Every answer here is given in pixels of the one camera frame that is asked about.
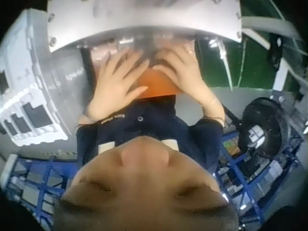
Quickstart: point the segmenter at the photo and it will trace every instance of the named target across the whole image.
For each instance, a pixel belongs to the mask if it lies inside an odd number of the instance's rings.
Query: orange object
[[[176,95],[182,91],[161,71],[148,68],[138,80],[138,86],[148,86],[139,99]]]

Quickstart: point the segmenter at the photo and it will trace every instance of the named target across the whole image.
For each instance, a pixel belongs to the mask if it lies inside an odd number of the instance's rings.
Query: bolt
[[[57,44],[57,39],[56,38],[52,38],[50,41],[50,46],[54,47]]]
[[[49,18],[48,18],[48,22],[51,23],[54,20],[55,14],[52,13]]]

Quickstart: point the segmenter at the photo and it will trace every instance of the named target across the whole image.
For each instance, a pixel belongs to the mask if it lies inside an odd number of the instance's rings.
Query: wrist
[[[192,94],[192,97],[198,101],[202,107],[208,107],[216,100],[215,95],[210,88],[202,82],[200,83]]]
[[[112,113],[109,113],[107,110],[103,109],[101,103],[97,103],[95,100],[92,100],[86,108],[87,117],[93,121],[99,121],[106,119]]]

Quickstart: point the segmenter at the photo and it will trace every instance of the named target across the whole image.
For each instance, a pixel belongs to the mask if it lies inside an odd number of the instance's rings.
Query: nose
[[[169,152],[162,142],[140,137],[126,144],[121,158],[123,166],[127,168],[159,170],[168,166]]]

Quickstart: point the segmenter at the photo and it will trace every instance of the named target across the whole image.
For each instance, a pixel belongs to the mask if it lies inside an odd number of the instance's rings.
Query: closed eye
[[[183,189],[177,194],[179,197],[188,197],[195,193],[196,191],[200,190],[203,188],[203,185],[196,185],[196,186],[188,186]]]
[[[102,184],[102,183],[98,183],[98,182],[95,182],[95,181],[88,180],[88,179],[81,179],[80,183],[91,185],[92,187],[99,189],[100,191],[103,191],[103,192],[109,193],[109,192],[112,191],[111,187],[109,187],[105,184]]]

